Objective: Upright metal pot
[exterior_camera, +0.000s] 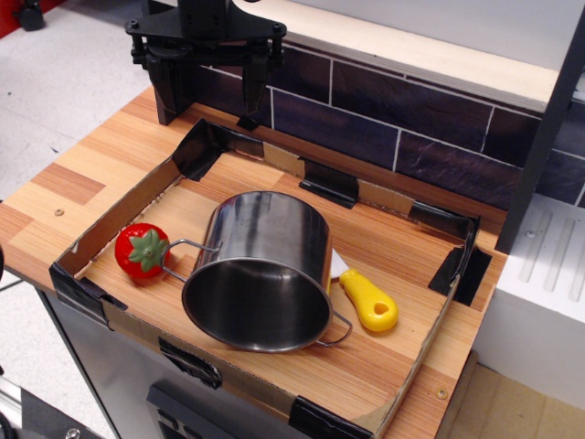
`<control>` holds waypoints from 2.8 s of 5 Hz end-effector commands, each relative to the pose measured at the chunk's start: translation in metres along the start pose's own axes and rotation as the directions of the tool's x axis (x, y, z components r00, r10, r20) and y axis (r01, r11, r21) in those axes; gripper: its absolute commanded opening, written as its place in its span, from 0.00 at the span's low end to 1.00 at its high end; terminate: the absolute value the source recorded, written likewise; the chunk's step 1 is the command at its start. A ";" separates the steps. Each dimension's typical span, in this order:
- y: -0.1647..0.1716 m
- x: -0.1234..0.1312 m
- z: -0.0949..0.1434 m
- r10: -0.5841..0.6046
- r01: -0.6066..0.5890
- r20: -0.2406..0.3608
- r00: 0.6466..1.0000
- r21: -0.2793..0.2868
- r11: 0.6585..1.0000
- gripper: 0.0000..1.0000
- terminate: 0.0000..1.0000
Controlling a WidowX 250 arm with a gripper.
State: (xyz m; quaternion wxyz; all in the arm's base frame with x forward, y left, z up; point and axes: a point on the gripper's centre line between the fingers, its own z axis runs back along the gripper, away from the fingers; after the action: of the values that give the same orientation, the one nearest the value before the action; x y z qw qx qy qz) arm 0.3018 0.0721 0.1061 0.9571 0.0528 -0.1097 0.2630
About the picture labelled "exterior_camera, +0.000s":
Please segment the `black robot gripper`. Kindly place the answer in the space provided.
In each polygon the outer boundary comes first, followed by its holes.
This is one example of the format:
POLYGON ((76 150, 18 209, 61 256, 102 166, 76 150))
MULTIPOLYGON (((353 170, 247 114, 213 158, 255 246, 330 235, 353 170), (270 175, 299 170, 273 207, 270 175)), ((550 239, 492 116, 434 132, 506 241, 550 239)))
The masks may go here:
POLYGON ((282 66, 283 23, 255 16, 232 1, 179 1, 124 25, 134 64, 147 67, 160 115, 178 115, 174 74, 164 60, 241 66, 246 114, 259 110, 268 70, 282 66))

